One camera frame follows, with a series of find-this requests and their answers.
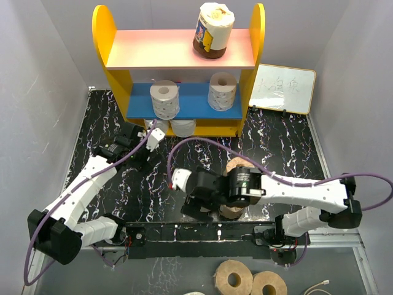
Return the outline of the brown roll front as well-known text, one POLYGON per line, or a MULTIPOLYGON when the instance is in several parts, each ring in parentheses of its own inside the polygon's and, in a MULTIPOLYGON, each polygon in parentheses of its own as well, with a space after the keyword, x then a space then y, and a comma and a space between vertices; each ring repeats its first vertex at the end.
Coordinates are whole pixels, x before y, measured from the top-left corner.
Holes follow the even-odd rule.
POLYGON ((219 214, 227 219, 238 219, 244 213, 245 207, 228 207, 221 205, 219 207, 219 214))

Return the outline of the brown roll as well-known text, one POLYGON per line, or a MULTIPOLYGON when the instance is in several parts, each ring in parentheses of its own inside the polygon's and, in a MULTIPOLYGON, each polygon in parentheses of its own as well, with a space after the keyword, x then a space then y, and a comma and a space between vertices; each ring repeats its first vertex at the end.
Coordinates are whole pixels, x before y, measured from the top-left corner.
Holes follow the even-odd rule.
POLYGON ((219 207, 219 214, 227 219, 238 219, 244 213, 245 207, 228 207, 221 205, 219 207))
POLYGON ((255 166, 248 162, 247 160, 244 160, 240 157, 235 157, 232 158, 226 165, 225 168, 225 174, 227 175, 231 170, 233 170, 234 168, 238 168, 238 167, 248 167, 248 168, 254 168, 255 166))

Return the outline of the brown roll back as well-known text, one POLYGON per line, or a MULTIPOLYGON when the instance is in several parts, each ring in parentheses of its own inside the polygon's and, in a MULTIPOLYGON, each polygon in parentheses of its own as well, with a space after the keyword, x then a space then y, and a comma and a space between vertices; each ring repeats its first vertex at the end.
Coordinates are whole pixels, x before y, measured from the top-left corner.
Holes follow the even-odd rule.
POLYGON ((238 167, 248 167, 248 168, 254 168, 255 166, 248 162, 247 160, 244 160, 240 157, 235 157, 232 158, 226 165, 225 168, 225 174, 227 175, 231 170, 233 170, 234 168, 238 168, 238 167))

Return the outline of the patterned white paper roll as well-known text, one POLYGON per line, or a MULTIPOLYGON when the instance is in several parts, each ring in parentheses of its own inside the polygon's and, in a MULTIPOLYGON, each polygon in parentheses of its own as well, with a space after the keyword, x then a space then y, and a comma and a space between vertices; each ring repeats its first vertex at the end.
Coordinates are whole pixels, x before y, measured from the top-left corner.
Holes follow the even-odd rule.
POLYGON ((212 75, 209 82, 208 103, 216 111, 227 111, 232 108, 237 88, 236 78, 226 72, 212 75))

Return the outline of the beige roll back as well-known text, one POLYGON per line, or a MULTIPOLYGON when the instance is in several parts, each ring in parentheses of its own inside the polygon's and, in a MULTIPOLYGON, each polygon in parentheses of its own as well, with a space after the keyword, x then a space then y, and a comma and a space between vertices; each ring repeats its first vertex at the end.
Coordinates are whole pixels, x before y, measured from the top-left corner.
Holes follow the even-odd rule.
POLYGON ((235 15, 225 4, 216 2, 202 4, 193 38, 193 48, 205 58, 222 57, 227 49, 234 22, 235 15))

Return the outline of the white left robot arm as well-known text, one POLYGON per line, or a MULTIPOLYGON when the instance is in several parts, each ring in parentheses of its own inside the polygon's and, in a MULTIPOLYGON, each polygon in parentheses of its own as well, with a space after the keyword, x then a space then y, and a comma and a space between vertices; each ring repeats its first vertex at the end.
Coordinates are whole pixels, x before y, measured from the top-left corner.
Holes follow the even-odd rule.
POLYGON ((79 219, 98 192, 122 168, 143 169, 164 137, 165 133, 159 128, 145 130, 126 122, 114 137, 99 143, 64 192, 43 211, 33 210, 28 216, 34 249, 66 265, 86 246, 101 241, 121 245, 127 231, 120 218, 107 214, 89 222, 81 223, 79 219))

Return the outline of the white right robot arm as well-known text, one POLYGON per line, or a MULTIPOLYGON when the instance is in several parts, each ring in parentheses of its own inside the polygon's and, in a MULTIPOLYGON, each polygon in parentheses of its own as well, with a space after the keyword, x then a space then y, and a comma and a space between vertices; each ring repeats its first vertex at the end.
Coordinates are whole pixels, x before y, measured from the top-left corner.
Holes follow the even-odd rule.
POLYGON ((354 229, 362 219, 361 205, 354 200, 356 182, 353 177, 318 184, 310 179, 294 185, 293 178, 270 177, 256 168, 235 167, 226 175, 204 169, 177 169, 172 176, 175 190, 186 194, 181 208, 184 215, 212 222, 211 211, 221 207, 245 208, 249 205, 282 203, 298 205, 300 210, 278 216, 274 230, 266 230, 262 238, 270 245, 286 244, 319 227, 354 229))

